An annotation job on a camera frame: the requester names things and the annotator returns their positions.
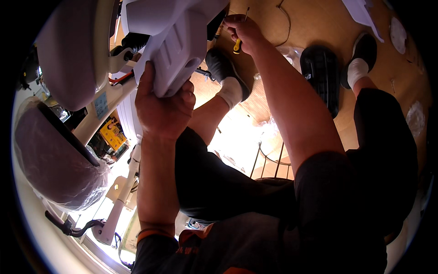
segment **black shoe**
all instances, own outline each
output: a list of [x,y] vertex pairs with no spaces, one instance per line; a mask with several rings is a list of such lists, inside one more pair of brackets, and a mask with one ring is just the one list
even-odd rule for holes
[[354,42],[353,57],[351,57],[350,62],[345,65],[341,72],[341,85],[346,89],[351,89],[347,81],[348,66],[356,58],[361,58],[368,64],[368,72],[373,69],[377,59],[377,43],[371,34],[363,32]]
[[236,78],[242,87],[242,102],[245,101],[251,94],[251,90],[247,84],[242,81],[237,74],[234,64],[228,59],[219,49],[212,48],[207,52],[205,62],[208,66],[208,71],[219,83],[227,77]]

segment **metal wire frame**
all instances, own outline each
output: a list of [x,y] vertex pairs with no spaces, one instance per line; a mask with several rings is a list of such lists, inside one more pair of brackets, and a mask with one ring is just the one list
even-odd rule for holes
[[263,177],[263,172],[265,171],[265,166],[266,166],[266,159],[270,160],[271,162],[277,163],[277,169],[275,170],[275,175],[274,178],[277,178],[277,173],[278,173],[278,168],[280,167],[280,165],[285,165],[287,166],[287,175],[286,178],[288,178],[289,176],[289,168],[290,168],[290,163],[282,163],[281,162],[281,155],[283,154],[283,148],[284,148],[284,142],[281,144],[281,150],[280,150],[280,156],[278,158],[277,161],[270,159],[261,149],[261,142],[258,143],[258,150],[257,150],[257,155],[255,156],[255,161],[254,161],[254,165],[252,167],[251,170],[251,175],[249,176],[250,178],[252,178],[252,174],[254,172],[255,169],[255,164],[257,163],[257,159],[258,159],[258,155],[261,153],[263,155],[263,157],[265,158],[265,162],[263,163],[263,169],[261,170],[261,175],[260,178]]

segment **wooden floor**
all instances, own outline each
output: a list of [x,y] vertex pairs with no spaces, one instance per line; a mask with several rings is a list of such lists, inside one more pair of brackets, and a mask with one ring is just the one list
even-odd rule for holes
[[[269,41],[278,44],[287,37],[288,30],[287,18],[276,8],[280,2],[281,0],[231,0],[229,14],[245,13],[247,7],[250,7],[249,17],[259,24]],[[391,18],[397,15],[381,0],[374,0],[373,4],[370,13],[385,42],[377,42],[377,62],[369,76],[378,88],[392,94],[398,100],[405,116],[409,107],[419,101],[427,119],[432,97],[427,73],[424,71],[415,43],[408,35],[406,53],[402,55],[397,52],[389,36]],[[351,18],[341,0],[285,0],[282,6],[292,22],[290,37],[285,46],[306,48],[313,44],[325,45],[336,53],[340,66],[350,60],[353,43],[358,35],[362,31],[372,33],[371,28],[360,25]],[[264,153],[277,160],[282,139],[279,133],[272,130],[272,126],[258,126],[269,120],[270,111],[262,80],[253,78],[257,69],[252,58],[244,53],[232,54],[233,42],[226,31],[222,31],[215,46],[228,53],[241,78],[252,88],[252,94],[245,102],[230,111],[219,124],[221,133],[217,131],[209,149],[218,151],[222,158],[224,155],[228,159],[231,158],[231,162],[249,176],[256,157],[258,141],[262,138]],[[205,63],[201,66],[203,69],[207,68]],[[194,73],[191,80],[197,98],[195,107],[207,102],[220,90],[217,82],[205,82],[204,77],[199,74]],[[353,93],[341,87],[339,113],[334,122],[345,150],[358,147],[353,120],[354,104]],[[425,139],[426,127],[420,136],[415,138],[420,170],[425,163]],[[286,149],[282,158],[282,162],[289,161]],[[260,176],[263,163],[264,159],[259,157],[253,178]],[[267,165],[263,177],[273,177],[275,169],[276,164]],[[278,176],[285,178],[286,173],[286,166],[280,166]],[[288,178],[293,178],[290,169]]]

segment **ankle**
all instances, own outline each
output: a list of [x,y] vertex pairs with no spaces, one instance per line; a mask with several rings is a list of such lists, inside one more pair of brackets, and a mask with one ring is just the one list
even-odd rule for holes
[[356,82],[368,75],[368,64],[361,58],[356,58],[348,65],[347,81],[350,88],[353,88]]
[[356,98],[362,89],[377,89],[376,85],[368,76],[358,79],[352,88]]
[[234,77],[227,77],[220,84],[222,88],[216,95],[222,97],[231,110],[242,101],[242,87]]

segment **screw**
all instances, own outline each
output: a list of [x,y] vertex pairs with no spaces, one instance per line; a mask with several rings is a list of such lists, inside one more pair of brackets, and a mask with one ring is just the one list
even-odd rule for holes
[[132,57],[134,57],[134,55],[132,54],[132,52],[127,51],[127,52],[125,53],[125,56],[123,56],[123,60],[125,60],[125,61],[127,62],[127,61],[131,60]]

